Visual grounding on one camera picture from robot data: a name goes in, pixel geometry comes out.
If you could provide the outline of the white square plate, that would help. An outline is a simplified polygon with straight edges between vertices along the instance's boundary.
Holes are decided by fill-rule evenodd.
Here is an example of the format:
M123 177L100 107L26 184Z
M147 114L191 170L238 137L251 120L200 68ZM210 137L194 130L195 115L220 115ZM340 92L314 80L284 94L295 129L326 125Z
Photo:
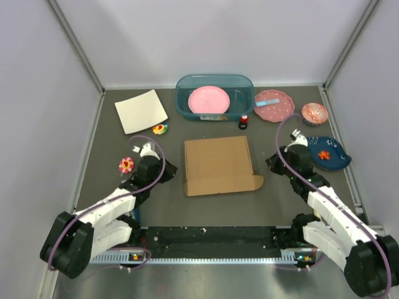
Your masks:
M115 108L126 135L152 128L168 119L155 90L116 102Z

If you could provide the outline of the teal plastic basin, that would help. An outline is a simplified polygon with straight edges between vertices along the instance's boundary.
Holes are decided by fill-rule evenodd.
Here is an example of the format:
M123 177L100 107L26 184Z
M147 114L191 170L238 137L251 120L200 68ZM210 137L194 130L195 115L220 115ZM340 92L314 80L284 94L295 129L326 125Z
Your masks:
M239 121L254 110L254 86L238 74L187 75L176 84L175 108L190 121Z

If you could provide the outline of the dark blue leaf dish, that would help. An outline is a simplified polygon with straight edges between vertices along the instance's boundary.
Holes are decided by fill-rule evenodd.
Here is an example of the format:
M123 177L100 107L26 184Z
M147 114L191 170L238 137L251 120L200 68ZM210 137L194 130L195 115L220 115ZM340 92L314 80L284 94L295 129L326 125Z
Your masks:
M339 171L346 168L351 162L343 146L333 137L313 136L308 137L308 149L314 164L329 171ZM318 153L322 150L330 152L330 160L320 160Z

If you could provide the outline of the red black stamp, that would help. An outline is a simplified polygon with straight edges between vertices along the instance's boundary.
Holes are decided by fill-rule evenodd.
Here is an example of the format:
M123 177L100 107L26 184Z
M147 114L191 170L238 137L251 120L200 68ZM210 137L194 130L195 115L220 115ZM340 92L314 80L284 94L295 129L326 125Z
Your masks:
M240 116L240 121L238 124L238 128L240 130L246 130L248 127L248 116L247 115L241 115Z

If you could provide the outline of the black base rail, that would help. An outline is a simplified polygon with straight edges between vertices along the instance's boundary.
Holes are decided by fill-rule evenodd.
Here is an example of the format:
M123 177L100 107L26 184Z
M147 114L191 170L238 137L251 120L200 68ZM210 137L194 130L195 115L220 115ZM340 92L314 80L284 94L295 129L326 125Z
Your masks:
M143 227L132 230L121 247L144 246L148 249L177 244L259 244L265 248L310 249L312 245L297 240L289 226L191 226Z

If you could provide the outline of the red orange candy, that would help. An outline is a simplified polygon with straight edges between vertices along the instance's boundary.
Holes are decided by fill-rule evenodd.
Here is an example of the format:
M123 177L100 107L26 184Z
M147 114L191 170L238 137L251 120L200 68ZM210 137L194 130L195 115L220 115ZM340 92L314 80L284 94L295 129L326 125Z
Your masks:
M330 160L330 152L322 150L318 153L318 157L320 160Z

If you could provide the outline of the pink round plate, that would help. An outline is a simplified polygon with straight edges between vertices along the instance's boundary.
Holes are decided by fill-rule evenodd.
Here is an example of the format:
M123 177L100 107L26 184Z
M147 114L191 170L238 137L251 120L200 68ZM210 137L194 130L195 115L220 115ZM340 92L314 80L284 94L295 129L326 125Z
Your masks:
M230 97L222 88L203 86L191 92L188 106L191 112L197 114L222 114L230 106Z

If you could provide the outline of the brown cardboard box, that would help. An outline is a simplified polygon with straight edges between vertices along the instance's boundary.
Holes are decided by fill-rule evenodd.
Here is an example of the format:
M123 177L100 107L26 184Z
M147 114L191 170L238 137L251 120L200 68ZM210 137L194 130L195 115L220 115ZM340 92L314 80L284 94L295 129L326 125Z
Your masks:
M264 184L245 136L185 141L185 173L187 196L255 191Z

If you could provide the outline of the pink polka dot plate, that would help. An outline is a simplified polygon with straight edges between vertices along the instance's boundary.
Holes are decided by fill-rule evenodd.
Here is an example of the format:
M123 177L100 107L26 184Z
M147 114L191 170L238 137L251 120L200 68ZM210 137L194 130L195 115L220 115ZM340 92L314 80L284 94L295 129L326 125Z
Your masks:
M288 94L278 90L264 90L258 93L255 97L255 103L263 100L270 100L278 98L280 102L275 105L268 105L264 107L254 107L254 112L257 116L265 121L278 123L286 117L294 113L295 105Z

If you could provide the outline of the multicolour flower toy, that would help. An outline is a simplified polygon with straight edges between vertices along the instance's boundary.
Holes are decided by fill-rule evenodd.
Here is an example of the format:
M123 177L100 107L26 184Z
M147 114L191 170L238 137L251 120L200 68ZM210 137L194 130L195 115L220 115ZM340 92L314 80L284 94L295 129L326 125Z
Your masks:
M157 125L157 126L154 126L154 127L152 128L152 132L153 132L155 135L163 135L163 134L165 134L167 131L168 131L168 125L167 125L166 123L161 123L161 124L159 124L159 125Z

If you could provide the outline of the blue pink spoon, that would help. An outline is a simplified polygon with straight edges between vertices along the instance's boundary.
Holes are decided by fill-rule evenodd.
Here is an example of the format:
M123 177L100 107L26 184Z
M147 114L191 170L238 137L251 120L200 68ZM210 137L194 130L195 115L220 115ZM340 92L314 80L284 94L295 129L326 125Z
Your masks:
M270 99L270 100L263 100L263 101L258 101L255 103L256 107L264 107L268 105L275 105L278 104L280 100L278 98Z

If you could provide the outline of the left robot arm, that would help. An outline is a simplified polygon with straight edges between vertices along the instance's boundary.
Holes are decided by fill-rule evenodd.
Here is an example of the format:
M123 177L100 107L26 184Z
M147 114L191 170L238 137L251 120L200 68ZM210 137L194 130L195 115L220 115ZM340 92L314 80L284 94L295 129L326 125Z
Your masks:
M172 180L177 170L165 158L142 158L132 175L105 199L73 214L60 213L44 241L40 259L48 270L73 279L94 257L112 247L138 245L140 225L129 213L150 197L157 184Z

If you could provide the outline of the red pink flower toy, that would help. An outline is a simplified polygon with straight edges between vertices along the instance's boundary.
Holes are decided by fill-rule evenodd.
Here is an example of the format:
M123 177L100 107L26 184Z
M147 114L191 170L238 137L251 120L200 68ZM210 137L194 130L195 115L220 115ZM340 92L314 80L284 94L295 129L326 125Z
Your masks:
M128 174L133 171L134 160L131 157L123 158L118 165L118 169L122 174Z

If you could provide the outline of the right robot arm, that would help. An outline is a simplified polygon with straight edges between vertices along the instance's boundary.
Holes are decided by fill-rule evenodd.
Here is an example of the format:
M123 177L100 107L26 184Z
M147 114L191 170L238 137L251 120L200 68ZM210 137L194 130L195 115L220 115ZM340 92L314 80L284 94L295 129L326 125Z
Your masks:
M398 242L372 230L339 199L328 180L314 171L306 146L282 146L266 164L272 173L287 176L294 192L319 213L294 218L293 243L319 248L359 297L388 293L398 286Z

